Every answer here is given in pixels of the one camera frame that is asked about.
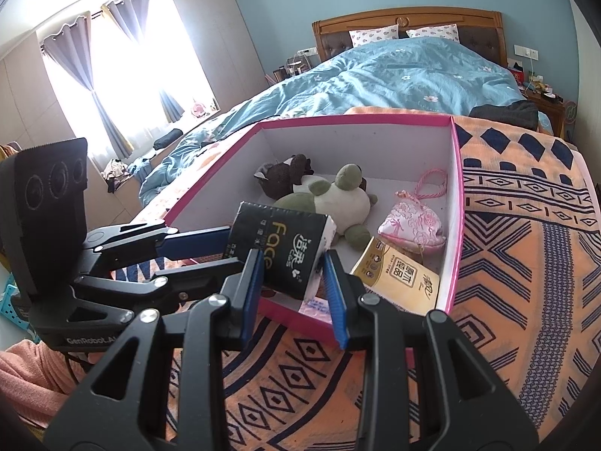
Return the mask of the pink sleeved left forearm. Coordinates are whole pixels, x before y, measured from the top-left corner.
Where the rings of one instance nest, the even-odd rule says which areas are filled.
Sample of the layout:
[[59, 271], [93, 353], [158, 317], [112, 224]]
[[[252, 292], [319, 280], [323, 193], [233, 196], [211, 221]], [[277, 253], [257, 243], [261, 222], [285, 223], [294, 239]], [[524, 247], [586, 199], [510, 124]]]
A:
[[1, 393], [26, 425], [44, 430], [102, 355], [23, 339], [1, 351]]

